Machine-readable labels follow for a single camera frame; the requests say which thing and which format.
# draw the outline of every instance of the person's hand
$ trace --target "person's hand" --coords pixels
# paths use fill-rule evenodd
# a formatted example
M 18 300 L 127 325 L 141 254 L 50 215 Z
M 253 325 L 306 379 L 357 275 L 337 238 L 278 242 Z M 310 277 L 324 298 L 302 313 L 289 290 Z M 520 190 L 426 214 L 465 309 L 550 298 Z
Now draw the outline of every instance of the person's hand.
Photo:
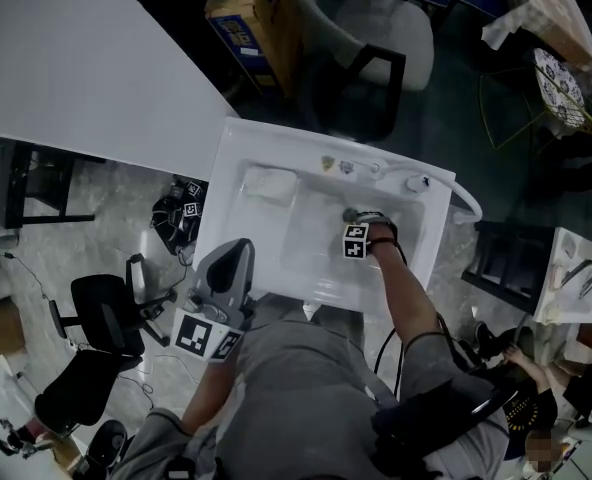
M 367 240 L 372 241 L 378 238 L 394 238 L 394 232 L 387 224 L 375 223 L 369 225 L 369 232 L 367 233 Z
M 523 351 L 516 345 L 510 345 L 505 350 L 503 350 L 503 357 L 505 358 L 505 361 L 517 365 L 521 365 L 525 362 L 525 354 L 523 354 Z

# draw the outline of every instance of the white chair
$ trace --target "white chair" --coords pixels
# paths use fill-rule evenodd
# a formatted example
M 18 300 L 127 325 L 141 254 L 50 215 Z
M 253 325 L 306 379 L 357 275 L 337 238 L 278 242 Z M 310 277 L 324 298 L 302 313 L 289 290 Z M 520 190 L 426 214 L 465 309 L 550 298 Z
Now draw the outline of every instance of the white chair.
M 328 51 L 344 69 L 333 99 L 359 75 L 387 85 L 382 131 L 389 134 L 401 90 L 421 91 L 429 82 L 434 64 L 429 17 L 406 0 L 299 1 L 306 50 Z

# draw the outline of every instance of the floor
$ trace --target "floor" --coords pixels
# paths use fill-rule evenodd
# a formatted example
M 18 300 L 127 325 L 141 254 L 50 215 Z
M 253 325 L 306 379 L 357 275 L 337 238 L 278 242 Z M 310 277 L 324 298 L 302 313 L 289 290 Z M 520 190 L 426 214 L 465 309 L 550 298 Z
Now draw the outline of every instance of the floor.
M 115 162 L 77 164 L 70 208 L 94 212 L 96 220 L 26 226 L 12 252 L 36 274 L 46 295 L 57 301 L 63 316 L 75 314 L 69 290 L 72 280 L 97 273 L 124 276 L 125 261 L 136 252 L 142 252 L 146 258 L 148 296 L 163 294 L 183 276 L 183 268 L 149 228 L 151 207 L 169 189 L 170 183 L 171 175 L 140 167 Z M 31 211 L 46 213 L 40 203 L 33 205 Z M 521 318 L 517 310 L 460 281 L 460 272 L 470 261 L 474 245 L 475 232 L 471 225 L 448 224 L 428 289 L 437 309 L 457 336 L 471 336 L 473 307 L 477 318 L 488 322 L 494 332 L 515 326 Z M 2 260 L 2 267 L 10 275 L 12 297 L 21 310 L 31 360 L 27 380 L 40 392 L 65 368 L 74 350 L 56 333 L 47 301 L 41 298 L 40 286 L 31 274 L 15 260 Z M 179 301 L 184 300 L 189 282 L 190 277 L 178 286 Z M 165 307 L 158 323 L 169 331 L 174 305 L 166 303 Z M 366 357 L 370 366 L 390 329 L 390 322 L 366 321 Z M 77 344 L 85 342 L 75 328 L 70 331 L 70 337 Z M 151 386 L 154 404 L 180 414 L 196 388 L 204 364 L 188 356 L 165 356 L 175 353 L 161 348 L 148 336 L 144 339 L 147 347 L 144 363 L 124 375 Z M 390 344 L 380 370 L 381 376 L 392 384 L 398 350 L 397 343 Z M 119 378 L 107 412 L 133 432 L 150 406 L 134 382 Z
M 494 52 L 480 40 L 485 23 L 475 11 L 462 5 L 455 7 L 435 34 L 434 68 L 428 87 L 418 93 L 403 93 L 394 131 L 374 145 L 455 172 L 457 181 L 480 202 L 488 220 L 563 226 L 592 239 L 592 191 L 565 193 L 532 203 L 528 195 L 537 183 L 530 173 L 538 172 L 538 164 L 530 151 L 529 134 L 523 133 L 498 151 L 490 145 L 479 110 L 480 76 L 522 65 L 520 54 L 526 50 L 526 38 L 510 36 Z M 592 28 L 590 16 L 588 23 Z M 321 62 L 308 58 L 295 105 L 248 96 L 234 102 L 234 107 L 244 118 L 323 131 L 309 105 Z M 542 108 L 533 80 L 520 80 L 514 74 L 485 79 L 484 107 L 496 144 L 529 121 L 517 86 L 528 88 L 534 115 Z M 384 92 L 374 86 L 353 84 L 344 93 L 338 130 L 332 133 L 363 142 L 372 140 L 373 134 L 363 125 L 369 120 L 378 122 L 374 109 L 383 108 Z M 537 139 L 534 144 L 538 149 Z M 453 202 L 462 204 L 457 198 Z

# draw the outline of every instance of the person's arm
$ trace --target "person's arm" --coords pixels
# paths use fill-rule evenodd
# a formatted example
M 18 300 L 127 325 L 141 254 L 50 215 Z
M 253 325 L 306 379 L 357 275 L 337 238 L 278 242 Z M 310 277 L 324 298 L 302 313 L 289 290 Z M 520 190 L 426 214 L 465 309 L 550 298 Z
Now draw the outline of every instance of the person's arm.
M 227 402 L 236 380 L 239 350 L 240 342 L 224 363 L 207 365 L 196 393 L 183 414 L 183 430 L 188 434 L 194 435 L 200 427 L 211 421 Z
M 507 347 L 503 351 L 503 356 L 507 361 L 514 363 L 525 370 L 525 373 L 527 373 L 527 375 L 529 375 L 534 380 L 534 382 L 536 382 L 536 389 L 539 395 L 548 389 L 551 389 L 551 385 L 549 384 L 549 379 L 547 378 L 545 370 L 543 370 L 534 361 L 523 354 L 523 351 L 517 346 L 510 345 Z
M 372 224 L 369 240 L 381 237 L 393 238 L 386 224 Z M 391 243 L 378 243 L 372 247 L 385 282 L 387 306 L 394 321 L 394 328 L 404 344 L 416 336 L 440 331 L 436 310 L 425 290 L 407 268 L 398 249 Z

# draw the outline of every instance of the white sink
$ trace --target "white sink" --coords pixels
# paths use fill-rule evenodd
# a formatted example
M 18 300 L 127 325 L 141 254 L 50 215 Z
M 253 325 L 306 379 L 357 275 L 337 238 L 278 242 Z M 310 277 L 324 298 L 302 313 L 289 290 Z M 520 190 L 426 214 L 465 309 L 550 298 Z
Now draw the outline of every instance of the white sink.
M 323 158 L 334 159 L 325 170 Z M 340 162 L 351 164 L 344 173 Z M 429 175 L 454 173 L 386 151 L 292 128 L 228 118 L 223 132 L 194 265 L 218 245 L 249 238 L 256 248 L 253 288 L 374 315 L 387 314 L 382 278 L 373 257 L 342 257 L 343 211 L 379 210 L 398 226 L 399 242 L 412 272 L 427 286 L 445 226 L 451 190 L 432 183 L 422 194 L 404 181 L 416 172 L 399 170 L 383 179 L 373 165 L 405 162 Z M 296 175 L 288 201 L 277 204 L 250 195 L 245 173 L 259 166 Z

